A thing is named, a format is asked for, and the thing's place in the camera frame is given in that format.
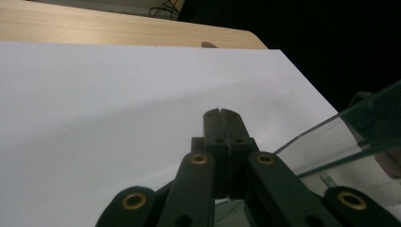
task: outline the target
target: clear plastic panel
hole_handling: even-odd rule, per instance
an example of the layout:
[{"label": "clear plastic panel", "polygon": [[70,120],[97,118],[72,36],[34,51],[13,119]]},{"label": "clear plastic panel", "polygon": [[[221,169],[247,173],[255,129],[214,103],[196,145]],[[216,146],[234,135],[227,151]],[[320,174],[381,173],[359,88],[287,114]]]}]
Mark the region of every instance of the clear plastic panel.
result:
[{"label": "clear plastic panel", "polygon": [[276,151],[320,195],[353,187],[401,220],[401,81]]}]

